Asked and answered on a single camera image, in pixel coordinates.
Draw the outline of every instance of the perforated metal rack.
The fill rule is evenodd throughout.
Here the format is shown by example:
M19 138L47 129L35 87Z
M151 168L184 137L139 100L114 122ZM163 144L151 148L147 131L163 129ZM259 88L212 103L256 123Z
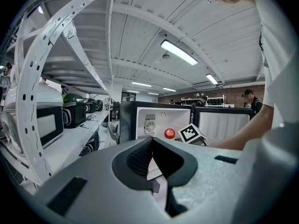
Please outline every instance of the perforated metal rack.
M107 87L103 84L95 68L88 60L80 41L76 35L73 23L74 17L86 6L95 0L72 0L56 12L44 25L24 37L24 23L28 17L25 12L20 22L17 40L7 50L14 49L14 64L16 65L17 95L16 95L16 123L20 138L20 145L26 157L28 172L32 173L35 183L43 184L51 177L55 170L47 160L43 150L36 117L36 95L39 78L42 76L51 81L71 87L86 93L109 95ZM111 7L108 22L111 21ZM24 45L33 39L26 57L24 58ZM68 67L63 63L45 65L48 55L55 44L66 45L71 51L76 65Z

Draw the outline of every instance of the ceiling fixture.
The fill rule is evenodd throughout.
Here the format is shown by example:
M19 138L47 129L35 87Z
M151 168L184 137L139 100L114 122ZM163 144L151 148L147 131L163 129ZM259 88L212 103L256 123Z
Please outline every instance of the ceiling fixture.
M187 52L185 52L180 47L176 46L175 44L171 43L168 40L164 40L161 43L161 47L177 55L178 57L181 57L183 60L187 61L191 65L196 65L198 63L197 60L195 60Z
M137 83L137 82L132 82L132 84L138 84L138 85L143 85L143 86L148 86L148 87L151 87L150 84L142 84L142 83Z
M139 91L127 91L127 92L140 93Z
M38 11L39 11L41 14L43 14L43 10L42 10L41 6L38 6Z
M172 89L168 89L168 88L163 88L163 90L167 90L167 91L172 91L172 92L176 92L175 90L172 90Z
M165 52L165 53L163 54L162 58L163 58L164 60L168 60L168 59L170 58L170 55L168 55L167 52Z
M215 78L211 74L207 74L206 77L213 83L218 84L218 82L215 80Z

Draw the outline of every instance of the ceiling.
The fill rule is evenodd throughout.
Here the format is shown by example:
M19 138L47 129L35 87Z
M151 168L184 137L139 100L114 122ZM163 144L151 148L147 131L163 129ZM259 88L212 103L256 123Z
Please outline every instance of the ceiling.
M69 1L46 0L41 5L44 13L36 10L28 20L33 24L28 26L28 36L42 28ZM223 85L254 84L263 79L259 15L255 6L247 2L96 0L74 18L74 25L99 77L111 81L111 62L114 81L123 84L125 90L164 95L171 92L163 87L186 92L196 89L196 84L205 83L200 89L215 88L207 82L208 73ZM163 59L164 39L192 54L198 64L191 66L171 53L169 59ZM69 52L56 44L45 69L54 63L72 67L74 61L70 57ZM134 85L132 81L152 87Z

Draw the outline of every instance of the red ball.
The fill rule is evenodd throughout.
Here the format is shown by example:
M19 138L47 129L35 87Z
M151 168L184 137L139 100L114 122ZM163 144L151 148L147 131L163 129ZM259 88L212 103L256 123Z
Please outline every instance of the red ball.
M164 132L164 136L171 140L176 136L176 132L173 129L166 129Z

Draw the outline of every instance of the white metal shelf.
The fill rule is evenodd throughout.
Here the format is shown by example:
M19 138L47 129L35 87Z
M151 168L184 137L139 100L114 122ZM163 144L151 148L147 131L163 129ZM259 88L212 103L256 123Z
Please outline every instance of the white metal shelf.
M40 185L41 183L39 182L39 180L36 178L36 176L34 175L34 173L32 172L32 170L27 166L24 166L22 164L23 160L19 159L19 156L16 155L15 152L11 152L11 150L9 150L8 146L4 146L2 144L0 144L0 151L3 154L3 156L5 157L5 159L11 164L11 166L13 166L15 168L15 170L17 170L19 173L21 173L23 176L25 176L26 178L28 178L30 181Z
M80 43L77 42L78 37L76 36L73 26L73 19L76 15L94 1L96 0L71 0L59 9L35 36L22 63L16 94L17 131L20 138L20 145L24 151L29 167L38 179L38 183L41 184L47 181L60 167L67 165L68 162L71 161L71 157L78 155L83 149L83 143L81 146L77 145L77 148L73 147L74 142L79 143L76 140L79 137L79 135L77 135L79 129L75 129L75 132L66 130L62 137L43 150L37 125L36 97L38 90L37 84L49 54L55 56L69 56L71 54L76 64L81 66L77 71L85 71L87 74L86 77L89 77L90 80L95 82L98 89L103 90L101 93L105 91L106 94L109 95L107 88L84 53L84 49ZM65 54L63 50L55 46L56 42L60 42L60 38L62 38L64 43L68 46L70 54ZM47 67L46 70L51 72L57 69ZM64 84L64 80L57 81L60 84ZM73 85L73 87L80 89L82 87L81 90L84 90L84 88L88 88L89 85L83 83ZM91 121L87 123L91 123L91 125L93 124L94 126L90 128L90 130L86 129L83 134L80 134L80 137L84 136L84 141L86 140L86 142L90 138L88 137L89 135L87 136L86 134L88 132L90 132L90 134L92 133L93 129L96 128L97 122Z
M209 99L223 99L223 104L221 104L221 105L209 105L209 104L206 102L206 107L224 107L224 105L225 105L225 96L224 96L224 95L222 95L222 97L214 97L214 98L208 96L207 99L208 99L208 100L209 100Z
M26 54L27 51L29 50L29 47L31 46L33 40L35 39L35 37L41 32L41 28L40 29L37 29L33 32L30 32L28 33L27 35L25 35L24 37L24 53ZM14 53L14 50L15 50L15 45L16 45L16 42L12 45L10 45L8 47L8 49L6 50L6 52L9 54L9 53Z
M45 157L54 173L78 158L84 146L108 113L107 110L96 112L95 121L89 120L84 123L88 129L84 127L64 129L64 134L44 149Z

